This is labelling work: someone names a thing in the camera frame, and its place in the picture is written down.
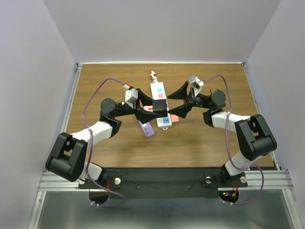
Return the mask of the black cube socket adapter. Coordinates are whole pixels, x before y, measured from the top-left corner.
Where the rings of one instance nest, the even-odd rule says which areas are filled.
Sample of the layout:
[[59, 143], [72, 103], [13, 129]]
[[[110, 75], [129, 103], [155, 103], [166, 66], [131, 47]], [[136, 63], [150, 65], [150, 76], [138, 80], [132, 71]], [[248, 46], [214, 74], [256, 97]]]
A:
[[158, 100], [153, 100], [152, 102], [153, 105], [153, 112], [163, 115], [167, 113], [167, 101], [166, 99], [158, 99]]

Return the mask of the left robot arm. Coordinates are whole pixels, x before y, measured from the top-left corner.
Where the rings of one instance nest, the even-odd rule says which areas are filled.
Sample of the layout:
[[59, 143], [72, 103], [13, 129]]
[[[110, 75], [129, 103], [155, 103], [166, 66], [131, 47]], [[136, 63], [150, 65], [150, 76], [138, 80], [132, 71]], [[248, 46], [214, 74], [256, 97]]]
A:
[[124, 102], [117, 103], [111, 98], [102, 100], [98, 122], [73, 134], [63, 132], [58, 135], [46, 161], [46, 169], [70, 182], [89, 179], [94, 187], [103, 187], [105, 169], [86, 159], [86, 153], [92, 151], [96, 143], [115, 136], [122, 124], [117, 117], [126, 115], [135, 115], [142, 124], [167, 117], [166, 99], [154, 100], [140, 89], [132, 88], [126, 90]]

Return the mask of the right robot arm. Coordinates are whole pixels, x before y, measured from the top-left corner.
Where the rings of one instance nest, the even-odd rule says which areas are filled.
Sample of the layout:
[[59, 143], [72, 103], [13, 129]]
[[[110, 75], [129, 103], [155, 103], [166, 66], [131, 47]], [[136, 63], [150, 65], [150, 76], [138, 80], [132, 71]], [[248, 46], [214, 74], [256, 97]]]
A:
[[183, 100], [183, 104], [169, 112], [185, 118], [193, 107], [206, 108], [203, 120], [208, 126], [236, 133], [239, 151], [235, 156], [229, 156], [219, 175], [221, 184], [230, 186], [236, 181], [237, 175], [249, 169], [258, 159], [276, 150], [277, 141], [261, 114], [245, 116], [225, 112], [225, 93], [216, 90], [209, 95], [203, 95], [200, 93], [202, 86], [203, 82], [185, 82], [181, 88], [168, 96], [169, 99]]

